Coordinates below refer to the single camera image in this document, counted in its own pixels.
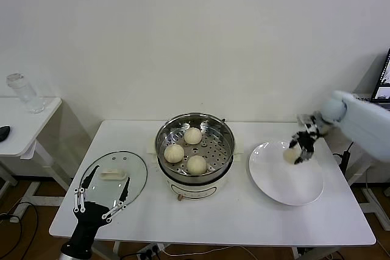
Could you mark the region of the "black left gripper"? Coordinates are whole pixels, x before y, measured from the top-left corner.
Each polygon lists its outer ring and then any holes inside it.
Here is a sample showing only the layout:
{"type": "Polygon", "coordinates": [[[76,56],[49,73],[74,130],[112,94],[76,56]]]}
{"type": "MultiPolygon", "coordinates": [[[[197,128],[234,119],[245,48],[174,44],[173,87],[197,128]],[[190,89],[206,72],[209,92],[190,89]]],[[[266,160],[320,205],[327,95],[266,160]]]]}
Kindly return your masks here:
{"type": "Polygon", "coordinates": [[[71,236],[71,242],[74,244],[92,244],[98,229],[112,222],[113,218],[127,207],[130,177],[127,178],[119,199],[112,209],[95,202],[85,203],[85,191],[89,188],[98,168],[99,165],[96,165],[91,170],[86,170],[79,187],[74,189],[73,212],[77,218],[77,225],[71,236]]]}

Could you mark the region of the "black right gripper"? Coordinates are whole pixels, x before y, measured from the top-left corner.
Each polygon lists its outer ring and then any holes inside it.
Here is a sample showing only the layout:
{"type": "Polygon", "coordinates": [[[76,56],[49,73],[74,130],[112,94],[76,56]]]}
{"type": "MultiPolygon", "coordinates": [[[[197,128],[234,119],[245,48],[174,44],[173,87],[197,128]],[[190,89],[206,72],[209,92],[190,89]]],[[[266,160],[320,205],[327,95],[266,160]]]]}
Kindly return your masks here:
{"type": "Polygon", "coordinates": [[[314,153],[314,143],[322,137],[322,133],[316,127],[310,127],[305,131],[299,131],[292,136],[289,148],[301,148],[301,153],[294,161],[294,165],[309,161],[314,153]]]}

